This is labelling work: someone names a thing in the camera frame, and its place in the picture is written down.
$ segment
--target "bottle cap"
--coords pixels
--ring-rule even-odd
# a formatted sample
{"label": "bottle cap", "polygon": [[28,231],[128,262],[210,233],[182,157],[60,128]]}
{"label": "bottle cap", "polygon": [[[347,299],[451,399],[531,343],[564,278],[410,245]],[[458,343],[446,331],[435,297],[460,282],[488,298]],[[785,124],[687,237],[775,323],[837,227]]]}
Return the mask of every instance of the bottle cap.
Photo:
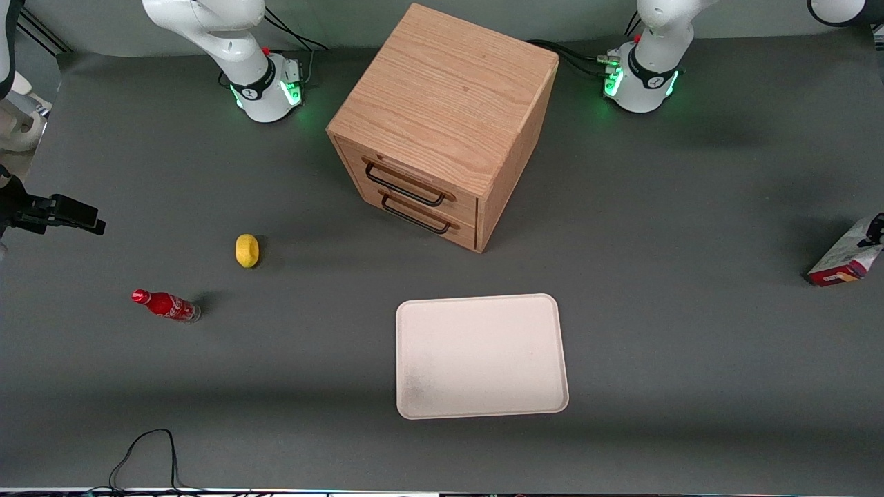
{"label": "bottle cap", "polygon": [[140,288],[138,290],[135,290],[134,292],[132,292],[132,302],[150,302],[150,292],[148,292],[147,290],[141,290]]}

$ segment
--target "wall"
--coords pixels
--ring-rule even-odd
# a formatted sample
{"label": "wall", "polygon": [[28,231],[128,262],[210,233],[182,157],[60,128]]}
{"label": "wall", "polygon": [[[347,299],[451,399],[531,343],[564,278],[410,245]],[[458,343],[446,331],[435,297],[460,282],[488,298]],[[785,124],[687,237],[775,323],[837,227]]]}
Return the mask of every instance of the wall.
{"label": "wall", "polygon": [[[330,46],[379,46],[411,0],[267,0],[292,30]],[[570,41],[622,33],[634,0],[422,0],[432,8],[518,38]],[[141,0],[28,0],[27,8],[77,51],[141,57],[199,50],[153,25]],[[772,36],[828,28],[806,0],[725,0],[694,22],[697,36]],[[272,48],[295,44],[267,23],[253,33]]]}

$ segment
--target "drawer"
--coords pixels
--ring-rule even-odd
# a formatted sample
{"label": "drawer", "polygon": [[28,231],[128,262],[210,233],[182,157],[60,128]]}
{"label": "drawer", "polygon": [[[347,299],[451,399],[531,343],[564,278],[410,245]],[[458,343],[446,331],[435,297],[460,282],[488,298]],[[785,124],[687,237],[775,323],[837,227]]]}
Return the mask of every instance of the drawer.
{"label": "drawer", "polygon": [[413,225],[420,226],[441,238],[453,241],[466,249],[476,249],[476,227],[473,225],[429,212],[424,206],[382,187],[363,190],[362,198],[365,202]]}
{"label": "drawer", "polygon": [[355,143],[339,140],[347,167],[359,184],[388,189],[420,204],[428,212],[439,212],[468,225],[476,224],[476,198],[450,187],[432,185],[432,179],[419,180],[392,164],[389,158],[373,154]]}

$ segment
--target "wooden box top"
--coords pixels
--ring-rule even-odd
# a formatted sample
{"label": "wooden box top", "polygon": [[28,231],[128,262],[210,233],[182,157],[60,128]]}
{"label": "wooden box top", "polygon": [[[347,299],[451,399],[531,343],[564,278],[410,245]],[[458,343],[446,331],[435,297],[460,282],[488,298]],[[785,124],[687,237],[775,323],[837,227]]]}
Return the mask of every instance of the wooden box top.
{"label": "wooden box top", "polygon": [[328,131],[484,197],[558,63],[411,4]]}

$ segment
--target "wooden drawer cabinet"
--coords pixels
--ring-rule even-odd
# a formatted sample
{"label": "wooden drawer cabinet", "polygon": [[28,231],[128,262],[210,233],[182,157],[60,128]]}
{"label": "wooden drawer cabinet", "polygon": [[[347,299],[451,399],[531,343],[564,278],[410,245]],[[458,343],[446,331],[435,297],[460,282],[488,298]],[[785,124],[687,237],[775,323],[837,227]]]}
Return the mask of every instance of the wooden drawer cabinet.
{"label": "wooden drawer cabinet", "polygon": [[482,252],[537,144],[558,63],[412,4],[326,131],[363,200]]}

